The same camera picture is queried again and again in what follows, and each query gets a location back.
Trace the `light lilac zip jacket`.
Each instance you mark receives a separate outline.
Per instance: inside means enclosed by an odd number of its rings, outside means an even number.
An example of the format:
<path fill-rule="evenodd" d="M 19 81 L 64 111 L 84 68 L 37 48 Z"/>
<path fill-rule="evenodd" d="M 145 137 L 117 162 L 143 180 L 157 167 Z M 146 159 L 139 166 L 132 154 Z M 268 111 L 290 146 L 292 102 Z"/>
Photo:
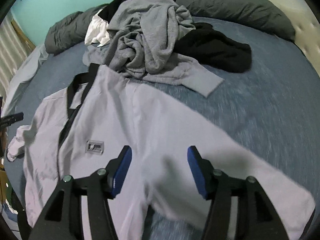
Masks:
<path fill-rule="evenodd" d="M 120 239 L 141 239 L 147 208 L 168 219 L 204 228 L 209 202 L 198 193 L 187 163 L 196 146 L 229 176 L 257 178 L 290 239 L 298 239 L 314 209 L 311 193 L 231 139 L 199 113 L 149 85 L 101 66 L 93 83 L 64 88 L 42 100 L 31 124 L 21 126 L 7 158 L 24 155 L 25 210 L 34 226 L 58 181 L 81 178 L 105 166 L 121 149 L 132 163 L 120 195 L 111 202 Z"/>

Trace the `light grey blanket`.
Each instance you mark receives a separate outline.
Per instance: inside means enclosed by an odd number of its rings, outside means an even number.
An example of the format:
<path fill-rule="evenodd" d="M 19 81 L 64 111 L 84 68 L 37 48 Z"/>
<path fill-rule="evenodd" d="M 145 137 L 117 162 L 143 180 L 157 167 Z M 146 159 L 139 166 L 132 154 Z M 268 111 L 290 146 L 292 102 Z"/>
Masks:
<path fill-rule="evenodd" d="M 22 63 L 9 83 L 7 98 L 2 107 L 1 117 L 15 113 L 16 106 L 23 93 L 48 57 L 49 54 L 46 52 L 45 45 L 41 44 Z"/>

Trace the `striped beige curtain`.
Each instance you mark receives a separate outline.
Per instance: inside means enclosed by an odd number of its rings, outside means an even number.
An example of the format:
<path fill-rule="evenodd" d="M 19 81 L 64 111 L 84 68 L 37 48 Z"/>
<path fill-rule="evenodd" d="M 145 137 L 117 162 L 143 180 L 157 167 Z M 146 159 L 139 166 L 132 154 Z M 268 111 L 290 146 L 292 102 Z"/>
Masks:
<path fill-rule="evenodd" d="M 10 81 L 29 55 L 15 31 L 11 19 L 11 15 L 5 16 L 1 23 L 0 79 L 3 100 L 7 98 Z"/>

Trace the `dark grey rolled duvet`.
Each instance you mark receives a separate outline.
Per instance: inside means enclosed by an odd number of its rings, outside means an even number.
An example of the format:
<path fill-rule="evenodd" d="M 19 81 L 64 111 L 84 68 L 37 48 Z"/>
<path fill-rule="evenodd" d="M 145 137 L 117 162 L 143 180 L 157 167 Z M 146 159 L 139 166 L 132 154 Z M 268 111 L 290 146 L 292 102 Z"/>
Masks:
<path fill-rule="evenodd" d="M 93 16 L 102 12 L 103 20 L 112 16 L 125 0 L 92 7 L 84 12 L 74 12 L 51 26 L 44 46 L 48 54 L 57 55 L 85 40 Z M 195 17 L 216 18 L 242 24 L 294 41 L 296 31 L 289 18 L 268 0 L 173 0 L 185 6 Z"/>

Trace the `blue patterned bed sheet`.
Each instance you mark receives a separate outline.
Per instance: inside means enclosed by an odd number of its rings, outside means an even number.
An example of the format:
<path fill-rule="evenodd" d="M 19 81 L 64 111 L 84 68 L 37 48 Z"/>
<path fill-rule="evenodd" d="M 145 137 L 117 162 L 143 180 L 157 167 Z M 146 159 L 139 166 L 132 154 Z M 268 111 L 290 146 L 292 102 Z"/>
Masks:
<path fill-rule="evenodd" d="M 229 38 L 247 43 L 252 66 L 245 73 L 228 73 L 205 66 L 224 79 L 206 99 L 184 86 L 146 83 L 185 103 L 291 179 L 311 192 L 316 209 L 309 230 L 319 225 L 319 76 L 292 42 L 244 25 L 212 18 L 208 22 Z M 20 90 L 16 112 L 24 119 L 8 130 L 8 142 L 21 125 L 29 125 L 42 99 L 67 87 L 87 71 L 84 43 L 49 56 L 29 84 Z M 143 239 L 200 239 L 200 231 L 148 212 Z"/>

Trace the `white garment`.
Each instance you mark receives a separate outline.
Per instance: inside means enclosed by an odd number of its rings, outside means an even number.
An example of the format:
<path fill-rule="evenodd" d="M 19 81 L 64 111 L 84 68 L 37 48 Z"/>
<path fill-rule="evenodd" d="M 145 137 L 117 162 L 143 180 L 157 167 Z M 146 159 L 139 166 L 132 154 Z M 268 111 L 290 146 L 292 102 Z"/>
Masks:
<path fill-rule="evenodd" d="M 107 44 L 110 40 L 109 33 L 107 32 L 109 22 L 118 10 L 120 4 L 124 1 L 126 0 L 113 0 L 93 15 L 84 40 L 86 46 L 98 43 L 98 46 L 102 47 Z"/>

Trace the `grey sweatshirt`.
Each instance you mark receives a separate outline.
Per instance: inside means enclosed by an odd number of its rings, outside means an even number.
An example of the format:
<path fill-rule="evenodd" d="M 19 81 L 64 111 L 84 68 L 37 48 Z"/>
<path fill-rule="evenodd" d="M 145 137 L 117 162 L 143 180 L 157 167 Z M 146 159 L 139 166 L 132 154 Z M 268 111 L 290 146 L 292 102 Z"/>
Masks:
<path fill-rule="evenodd" d="M 108 24 L 108 44 L 88 46 L 82 61 L 105 64 L 125 77 L 183 85 L 208 97 L 223 78 L 174 52 L 175 43 L 194 28 L 190 12 L 173 0 L 127 0 Z"/>

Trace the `black garment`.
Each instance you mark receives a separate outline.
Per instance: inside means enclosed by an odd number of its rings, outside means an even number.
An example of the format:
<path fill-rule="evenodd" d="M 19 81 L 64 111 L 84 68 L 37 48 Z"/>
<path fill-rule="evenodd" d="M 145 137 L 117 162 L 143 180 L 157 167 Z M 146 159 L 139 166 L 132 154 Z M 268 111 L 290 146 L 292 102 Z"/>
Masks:
<path fill-rule="evenodd" d="M 198 22 L 194 26 L 194 30 L 175 43 L 175 53 L 230 73 L 243 73 L 250 69 L 252 51 L 248 44 L 228 38 L 215 31 L 209 23 Z"/>

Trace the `cream tufted headboard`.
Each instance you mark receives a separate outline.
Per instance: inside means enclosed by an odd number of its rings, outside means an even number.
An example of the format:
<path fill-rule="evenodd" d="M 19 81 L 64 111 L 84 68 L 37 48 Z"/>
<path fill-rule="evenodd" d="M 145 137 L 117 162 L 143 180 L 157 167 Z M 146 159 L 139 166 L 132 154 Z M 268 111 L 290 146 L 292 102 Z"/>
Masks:
<path fill-rule="evenodd" d="M 319 22 L 306 0 L 269 0 L 282 10 L 296 30 L 295 44 L 319 72 Z"/>

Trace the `wooden frame by wall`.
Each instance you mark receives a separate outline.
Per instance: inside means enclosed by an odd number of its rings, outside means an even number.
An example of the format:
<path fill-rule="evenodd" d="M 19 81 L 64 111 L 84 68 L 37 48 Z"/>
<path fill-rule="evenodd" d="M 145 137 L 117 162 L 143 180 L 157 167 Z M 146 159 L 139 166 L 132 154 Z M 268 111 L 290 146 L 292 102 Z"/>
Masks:
<path fill-rule="evenodd" d="M 18 26 L 15 20 L 11 20 L 11 25 L 13 29 L 15 30 L 18 38 L 22 42 L 22 45 L 27 50 L 28 53 L 31 53 L 36 46 L 31 42 L 31 40 L 25 35 L 25 33 L 22 31 L 22 29 Z"/>

